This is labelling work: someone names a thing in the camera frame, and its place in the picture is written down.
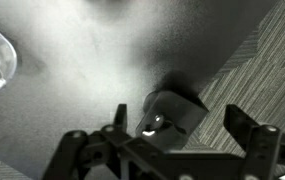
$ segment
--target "gray carpet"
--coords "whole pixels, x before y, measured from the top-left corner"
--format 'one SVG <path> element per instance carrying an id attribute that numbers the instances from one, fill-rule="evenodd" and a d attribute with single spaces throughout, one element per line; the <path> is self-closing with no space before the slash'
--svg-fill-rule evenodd
<path id="1" fill-rule="evenodd" d="M 285 0 L 280 1 L 200 94 L 210 113 L 185 149 L 243 155 L 223 128 L 227 104 L 285 131 Z M 277 174 L 285 171 L 278 169 Z M 0 179 L 28 179 L 0 162 Z"/>

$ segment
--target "black mechanical part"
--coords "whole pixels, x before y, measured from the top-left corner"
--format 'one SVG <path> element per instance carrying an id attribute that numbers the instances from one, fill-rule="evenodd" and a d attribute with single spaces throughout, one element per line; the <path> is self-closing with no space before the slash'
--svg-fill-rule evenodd
<path id="1" fill-rule="evenodd" d="M 172 91 L 151 93 L 145 101 L 147 111 L 136 135 L 163 151 L 182 149 L 208 113 L 199 99 L 193 100 Z"/>
<path id="2" fill-rule="evenodd" d="M 223 153 L 164 153 L 143 138 L 125 133 L 126 108 L 119 105 L 114 123 L 101 131 L 89 136 L 81 131 L 67 133 L 43 179 L 73 180 L 77 172 L 77 179 L 82 180 L 100 164 L 123 180 L 273 179 L 275 165 L 285 166 L 285 134 L 271 125 L 258 126 L 235 105 L 229 105 L 226 112 L 224 124 L 245 147 L 244 158 Z"/>

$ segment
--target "screw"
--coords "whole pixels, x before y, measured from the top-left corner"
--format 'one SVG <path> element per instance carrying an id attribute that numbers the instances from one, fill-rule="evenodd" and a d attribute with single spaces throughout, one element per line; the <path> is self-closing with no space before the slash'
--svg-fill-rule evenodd
<path id="1" fill-rule="evenodd" d="M 105 128 L 105 131 L 106 132 L 112 132 L 112 131 L 114 131 L 114 128 L 113 128 L 113 126 L 108 126 Z"/>
<path id="2" fill-rule="evenodd" d="M 80 132 L 80 131 L 77 131 L 77 132 L 74 132 L 73 133 L 73 138 L 79 138 L 79 137 L 81 137 L 82 136 L 82 133 Z"/>
<path id="3" fill-rule="evenodd" d="M 271 131 L 271 132 L 277 131 L 277 129 L 276 129 L 275 127 L 273 127 L 273 126 L 266 126 L 266 128 L 267 128 L 269 131 Z"/>
<path id="4" fill-rule="evenodd" d="M 248 174 L 248 175 L 245 175 L 245 180 L 259 180 L 258 177 L 254 176 L 254 175 L 251 175 L 251 174 Z"/>
<path id="5" fill-rule="evenodd" d="M 155 116 L 155 121 L 158 122 L 158 121 L 162 121 L 164 119 L 163 115 L 156 115 Z"/>
<path id="6" fill-rule="evenodd" d="M 182 174 L 179 178 L 179 180 L 193 180 L 192 176 L 188 174 Z"/>

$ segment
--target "striped carpet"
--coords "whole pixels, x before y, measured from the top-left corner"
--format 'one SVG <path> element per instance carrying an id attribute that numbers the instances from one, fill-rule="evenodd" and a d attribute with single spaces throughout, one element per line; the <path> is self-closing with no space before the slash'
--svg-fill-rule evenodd
<path id="1" fill-rule="evenodd" d="M 285 131 L 285 0 L 280 0 L 251 33 L 200 98 L 210 113 L 185 149 L 243 155 L 222 125 L 225 106 L 231 103 L 258 122 Z M 279 168 L 277 174 L 282 173 L 283 168 Z M 0 179 L 28 178 L 0 162 Z"/>

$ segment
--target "floor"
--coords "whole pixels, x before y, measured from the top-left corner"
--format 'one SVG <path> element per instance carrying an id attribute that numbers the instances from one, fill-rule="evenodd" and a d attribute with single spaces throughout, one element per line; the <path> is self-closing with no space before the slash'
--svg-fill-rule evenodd
<path id="1" fill-rule="evenodd" d="M 200 94 L 210 113 L 185 149 L 243 154 L 222 126 L 226 104 L 285 131 L 285 0 L 281 0 Z M 284 173 L 279 168 L 277 174 Z M 28 179 L 0 162 L 0 179 Z"/>

